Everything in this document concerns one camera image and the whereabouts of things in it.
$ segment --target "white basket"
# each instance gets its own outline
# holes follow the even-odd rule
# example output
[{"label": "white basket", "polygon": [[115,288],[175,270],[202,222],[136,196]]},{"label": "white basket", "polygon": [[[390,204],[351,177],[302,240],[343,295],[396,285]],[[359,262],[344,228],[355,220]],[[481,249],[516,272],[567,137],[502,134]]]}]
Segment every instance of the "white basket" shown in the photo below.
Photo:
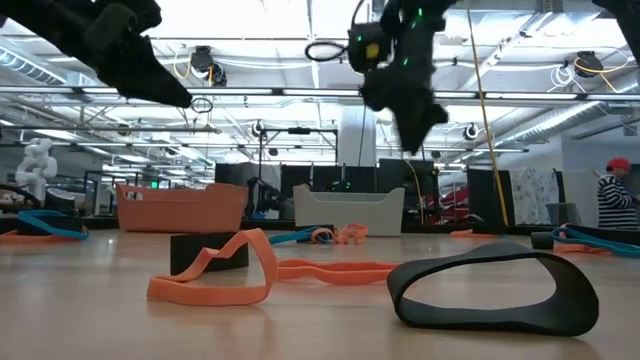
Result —
[{"label": "white basket", "polygon": [[305,185],[293,188],[296,226],[361,224],[369,236],[400,236],[404,189],[389,194],[312,193]]}]

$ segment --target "white column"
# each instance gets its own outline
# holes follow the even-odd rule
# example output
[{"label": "white column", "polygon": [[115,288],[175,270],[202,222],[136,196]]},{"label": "white column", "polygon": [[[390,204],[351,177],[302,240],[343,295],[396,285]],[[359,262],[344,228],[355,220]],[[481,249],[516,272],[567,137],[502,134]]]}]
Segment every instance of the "white column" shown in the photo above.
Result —
[{"label": "white column", "polygon": [[338,131],[338,163],[376,166],[376,116],[364,106],[345,106]]}]

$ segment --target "humanoid robot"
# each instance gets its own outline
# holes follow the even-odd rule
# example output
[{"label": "humanoid robot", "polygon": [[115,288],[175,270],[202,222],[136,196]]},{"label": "humanoid robot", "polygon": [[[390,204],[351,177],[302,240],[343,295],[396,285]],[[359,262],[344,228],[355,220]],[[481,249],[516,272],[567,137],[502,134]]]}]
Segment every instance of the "humanoid robot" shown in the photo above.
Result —
[{"label": "humanoid robot", "polygon": [[31,139],[24,148],[24,159],[16,170],[16,183],[19,187],[27,187],[38,200],[44,201],[47,179],[58,173],[56,159],[49,156],[53,146],[50,139]]}]

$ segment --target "yellow cable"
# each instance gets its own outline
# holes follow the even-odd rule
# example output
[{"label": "yellow cable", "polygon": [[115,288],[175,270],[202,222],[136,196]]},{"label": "yellow cable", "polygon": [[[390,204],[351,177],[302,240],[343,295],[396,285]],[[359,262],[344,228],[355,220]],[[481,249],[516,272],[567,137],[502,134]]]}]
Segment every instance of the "yellow cable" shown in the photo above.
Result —
[{"label": "yellow cable", "polygon": [[176,74],[176,76],[179,77],[180,79],[186,79],[191,74],[191,57],[192,56],[193,56],[193,52],[189,54],[189,62],[187,62],[187,73],[184,75],[180,74],[180,72],[178,71],[178,64],[175,61],[173,62],[173,73]]},{"label": "yellow cable", "polygon": [[575,60],[573,60],[573,65],[574,65],[575,67],[577,67],[578,69],[582,70],[582,71],[587,71],[587,72],[590,72],[590,73],[592,73],[592,74],[611,74],[612,72],[615,72],[615,71],[618,71],[618,70],[624,69],[624,68],[627,66],[627,64],[623,64],[623,65],[620,65],[620,66],[615,67],[615,68],[613,68],[613,69],[607,69],[607,70],[596,70],[596,69],[589,69],[589,68],[587,68],[587,67],[584,67],[584,66],[582,66],[582,65],[579,65],[579,64],[578,64],[578,60],[580,60],[580,58],[576,58]]},{"label": "yellow cable", "polygon": [[416,180],[416,190],[418,191],[418,203],[420,204],[420,225],[424,225],[424,208],[422,206],[422,194],[420,193],[420,181],[418,181],[418,174],[416,173],[416,169],[413,168],[410,162],[405,160],[404,162],[409,165],[411,168],[411,172],[413,173],[413,178]]},{"label": "yellow cable", "polygon": [[476,40],[473,36],[473,21],[471,20],[471,0],[465,1],[467,5],[467,20],[469,22],[469,32],[471,37],[471,49],[473,49],[473,63],[475,64],[476,77],[478,78],[478,93],[480,94],[480,106],[482,107],[482,119],[484,120],[484,130],[487,134],[487,144],[489,145],[489,155],[491,156],[491,164],[493,165],[493,176],[498,186],[498,197],[500,198],[500,208],[502,209],[502,220],[504,226],[509,225],[507,218],[507,207],[504,202],[504,194],[502,193],[502,182],[500,181],[500,173],[498,172],[498,164],[496,162],[496,154],[493,151],[493,140],[489,130],[489,121],[487,120],[487,109],[484,101],[484,93],[482,92],[482,79],[480,76],[480,67],[478,65],[478,52],[476,51]]}]

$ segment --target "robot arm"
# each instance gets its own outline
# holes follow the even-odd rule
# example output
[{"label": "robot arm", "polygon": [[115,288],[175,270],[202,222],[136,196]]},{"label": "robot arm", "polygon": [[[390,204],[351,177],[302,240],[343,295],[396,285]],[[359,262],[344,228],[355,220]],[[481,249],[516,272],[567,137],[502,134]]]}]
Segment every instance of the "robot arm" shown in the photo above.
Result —
[{"label": "robot arm", "polygon": [[1,0],[0,14],[89,65],[125,97],[191,105],[191,94],[140,35],[162,22],[154,0]]}]

